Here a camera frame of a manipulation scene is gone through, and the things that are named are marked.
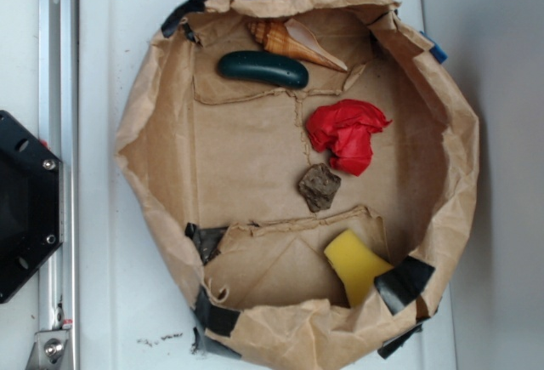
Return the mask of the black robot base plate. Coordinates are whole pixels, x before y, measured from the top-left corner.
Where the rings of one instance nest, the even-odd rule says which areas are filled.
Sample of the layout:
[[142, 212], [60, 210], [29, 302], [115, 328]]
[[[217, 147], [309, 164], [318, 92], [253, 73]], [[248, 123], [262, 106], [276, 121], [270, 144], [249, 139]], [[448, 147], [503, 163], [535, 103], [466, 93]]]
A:
[[1, 111], [1, 302], [9, 302], [60, 246], [62, 161]]

